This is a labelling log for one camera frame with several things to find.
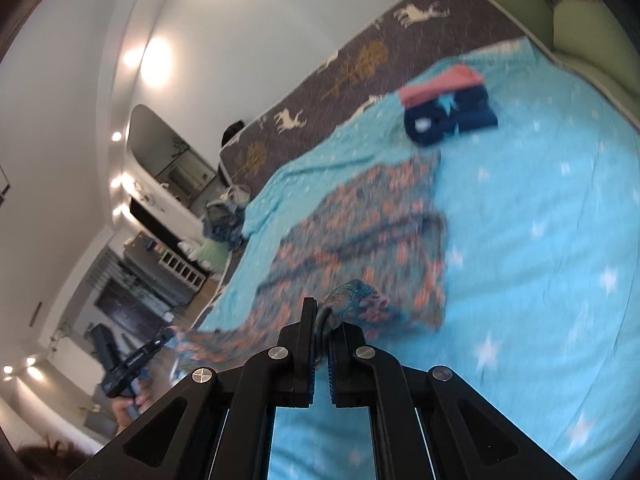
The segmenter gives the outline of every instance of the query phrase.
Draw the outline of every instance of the metal screw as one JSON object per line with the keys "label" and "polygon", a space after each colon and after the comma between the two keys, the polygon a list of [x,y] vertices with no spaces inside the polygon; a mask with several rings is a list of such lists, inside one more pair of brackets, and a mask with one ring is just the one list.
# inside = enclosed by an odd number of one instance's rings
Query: metal screw
{"label": "metal screw", "polygon": [[274,346],[269,350],[269,357],[271,359],[284,359],[289,355],[289,350],[284,348],[284,346]]}
{"label": "metal screw", "polygon": [[376,351],[370,346],[361,346],[356,349],[356,356],[360,359],[371,359],[376,354]]}
{"label": "metal screw", "polygon": [[191,379],[200,384],[210,381],[212,377],[213,373],[208,368],[198,368],[191,374]]}
{"label": "metal screw", "polygon": [[436,366],[432,374],[434,379],[442,382],[446,382],[453,377],[453,372],[446,366]]}

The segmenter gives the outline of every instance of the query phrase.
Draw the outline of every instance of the mirror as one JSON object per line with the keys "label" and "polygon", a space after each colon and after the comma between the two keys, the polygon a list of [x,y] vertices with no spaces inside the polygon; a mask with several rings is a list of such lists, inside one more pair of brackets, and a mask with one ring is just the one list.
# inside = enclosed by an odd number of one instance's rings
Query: mirror
{"label": "mirror", "polygon": [[216,171],[145,105],[131,113],[128,143],[140,166],[194,215],[225,192]]}

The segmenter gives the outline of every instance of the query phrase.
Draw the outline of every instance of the black metal bracket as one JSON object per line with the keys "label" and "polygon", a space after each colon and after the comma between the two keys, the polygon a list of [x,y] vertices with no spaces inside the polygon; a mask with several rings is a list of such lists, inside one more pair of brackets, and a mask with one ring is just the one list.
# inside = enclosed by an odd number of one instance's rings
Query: black metal bracket
{"label": "black metal bracket", "polygon": [[367,406],[378,480],[575,480],[445,366],[402,366],[342,323],[330,337],[332,403]]}
{"label": "black metal bracket", "polygon": [[[276,408],[313,399],[317,310],[242,367],[195,370],[71,480],[266,479]],[[329,374],[338,408],[369,409],[378,480],[574,479],[452,370],[403,367],[355,325],[331,334]]]}

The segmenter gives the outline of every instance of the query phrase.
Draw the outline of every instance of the patterned cloth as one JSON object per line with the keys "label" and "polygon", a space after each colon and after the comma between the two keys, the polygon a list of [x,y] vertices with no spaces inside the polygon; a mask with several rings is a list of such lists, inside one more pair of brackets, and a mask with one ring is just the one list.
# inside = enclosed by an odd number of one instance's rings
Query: patterned cloth
{"label": "patterned cloth", "polygon": [[371,285],[351,280],[334,288],[318,306],[314,330],[318,364],[328,354],[329,335],[343,321],[358,325],[367,340],[376,339],[381,326],[387,337],[406,334],[413,327],[402,308],[393,306]]}
{"label": "patterned cloth", "polygon": [[[206,364],[220,371],[244,364],[275,344],[283,326],[299,320],[304,298],[320,298],[353,276],[389,297],[378,301],[372,288],[361,287],[374,303],[351,309],[348,316],[342,309],[341,315],[365,324],[369,338],[391,328],[390,319],[403,326],[439,327],[445,223],[429,198],[439,160],[433,153],[396,166],[378,165],[329,193],[282,239],[241,326],[177,334],[178,367],[187,371]],[[327,301],[338,304],[337,298],[330,295]],[[390,310],[390,304],[402,310]]]}

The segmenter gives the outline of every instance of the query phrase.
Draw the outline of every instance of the folded clothes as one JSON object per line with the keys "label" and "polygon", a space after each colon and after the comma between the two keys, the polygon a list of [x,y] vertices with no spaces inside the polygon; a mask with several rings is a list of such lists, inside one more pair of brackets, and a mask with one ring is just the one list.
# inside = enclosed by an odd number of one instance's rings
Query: folded clothes
{"label": "folded clothes", "polygon": [[432,120],[445,119],[457,112],[473,112],[488,107],[489,94],[482,85],[440,95],[411,110]]}
{"label": "folded clothes", "polygon": [[488,107],[457,112],[439,120],[425,115],[419,108],[410,108],[404,112],[404,127],[409,138],[421,146],[431,146],[450,135],[498,125],[498,118]]}
{"label": "folded clothes", "polygon": [[454,65],[426,83],[403,86],[399,91],[404,108],[413,108],[435,99],[441,94],[483,85],[484,76],[466,65]]}

